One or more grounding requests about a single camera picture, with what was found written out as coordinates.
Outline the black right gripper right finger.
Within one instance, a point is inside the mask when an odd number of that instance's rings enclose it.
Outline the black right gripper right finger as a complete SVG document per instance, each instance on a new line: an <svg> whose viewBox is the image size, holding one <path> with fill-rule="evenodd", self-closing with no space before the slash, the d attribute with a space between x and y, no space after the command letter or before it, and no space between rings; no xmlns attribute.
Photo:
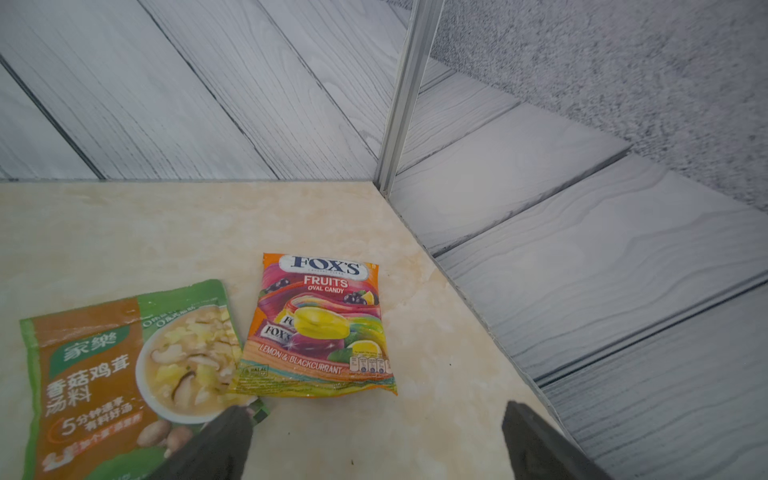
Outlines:
<svg viewBox="0 0 768 480"><path fill-rule="evenodd" d="M515 479L611 479L526 404L509 401L501 429Z"/></svg>

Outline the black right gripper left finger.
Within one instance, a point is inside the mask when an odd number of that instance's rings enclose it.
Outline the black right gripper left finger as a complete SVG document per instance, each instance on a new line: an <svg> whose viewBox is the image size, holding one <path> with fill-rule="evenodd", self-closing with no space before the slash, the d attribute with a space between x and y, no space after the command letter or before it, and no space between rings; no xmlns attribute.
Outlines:
<svg viewBox="0 0 768 480"><path fill-rule="evenodd" d="M241 479L253 437L253 415L247 407L227 408L148 479Z"/></svg>

